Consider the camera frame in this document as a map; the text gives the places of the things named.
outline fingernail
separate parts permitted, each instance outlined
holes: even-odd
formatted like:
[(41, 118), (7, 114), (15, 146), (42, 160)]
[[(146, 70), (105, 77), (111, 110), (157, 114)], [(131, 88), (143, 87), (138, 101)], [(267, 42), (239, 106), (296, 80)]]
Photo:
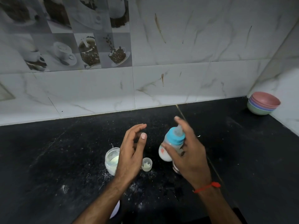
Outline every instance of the fingernail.
[(146, 134), (146, 133), (142, 133), (142, 134), (141, 134), (141, 138), (142, 138), (142, 139), (145, 139), (146, 137), (147, 137), (147, 134)]

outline left hand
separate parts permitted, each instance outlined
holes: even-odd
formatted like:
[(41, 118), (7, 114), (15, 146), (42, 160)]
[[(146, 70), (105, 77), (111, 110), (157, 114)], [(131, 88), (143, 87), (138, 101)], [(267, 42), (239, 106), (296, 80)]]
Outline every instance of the left hand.
[[(143, 150), (147, 141), (147, 134), (138, 134), (138, 132), (145, 127), (147, 127), (146, 124), (137, 124), (127, 130), (120, 147), (115, 178), (127, 185), (137, 176), (142, 165)], [(135, 145), (134, 139), (138, 137), (138, 143)]]

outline green bowl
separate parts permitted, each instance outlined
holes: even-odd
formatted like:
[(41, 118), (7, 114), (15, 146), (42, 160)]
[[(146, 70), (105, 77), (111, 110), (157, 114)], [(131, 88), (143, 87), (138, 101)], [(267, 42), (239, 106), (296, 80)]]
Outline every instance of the green bowl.
[(256, 115), (260, 115), (260, 116), (264, 116), (264, 115), (267, 115), (267, 114), (270, 114), (271, 112), (273, 111), (264, 111), (264, 110), (261, 110), (259, 108), (256, 108), (255, 106), (253, 106), (249, 101), (247, 102), (247, 108), (254, 114)]

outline red thread bracelet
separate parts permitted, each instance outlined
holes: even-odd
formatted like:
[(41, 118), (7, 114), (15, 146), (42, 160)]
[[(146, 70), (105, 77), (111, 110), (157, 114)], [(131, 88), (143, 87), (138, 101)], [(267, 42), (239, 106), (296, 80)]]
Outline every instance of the red thread bracelet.
[(214, 186), (214, 187), (216, 187), (216, 188), (220, 188), (220, 187), (221, 187), (221, 185), (220, 185), (218, 182), (212, 182), (211, 184), (209, 184), (209, 185), (207, 185), (207, 186), (205, 186), (205, 187), (196, 189), (196, 190), (194, 190), (193, 192), (194, 192), (194, 193), (199, 193), (199, 192), (201, 192), (201, 191), (206, 190), (207, 188), (210, 188), (211, 186)]

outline stacked bowl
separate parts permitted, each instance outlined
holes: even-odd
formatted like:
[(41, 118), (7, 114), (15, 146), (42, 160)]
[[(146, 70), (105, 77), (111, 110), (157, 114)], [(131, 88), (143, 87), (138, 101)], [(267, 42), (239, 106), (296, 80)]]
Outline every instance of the stacked bowl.
[(257, 115), (270, 114), (280, 105), (280, 100), (265, 92), (254, 92), (247, 102), (248, 109)]

